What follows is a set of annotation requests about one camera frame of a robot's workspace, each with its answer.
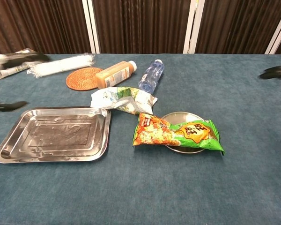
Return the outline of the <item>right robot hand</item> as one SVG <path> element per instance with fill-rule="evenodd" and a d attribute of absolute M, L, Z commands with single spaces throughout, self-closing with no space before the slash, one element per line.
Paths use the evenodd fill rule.
<path fill-rule="evenodd" d="M 281 79 L 281 66 L 275 66 L 268 69 L 265 69 L 262 74 L 259 75 L 260 79 Z"/>

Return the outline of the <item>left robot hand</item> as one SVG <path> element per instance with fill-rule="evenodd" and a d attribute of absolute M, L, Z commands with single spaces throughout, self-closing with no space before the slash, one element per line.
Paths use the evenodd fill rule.
<path fill-rule="evenodd" d="M 20 67 L 26 62 L 49 62 L 51 58 L 41 52 L 29 53 L 9 53 L 0 54 L 0 74 L 2 70 L 13 69 Z M 0 102 L 0 112 L 10 112 L 22 108 L 27 105 L 26 101 L 19 101 L 12 104 L 5 104 Z"/>

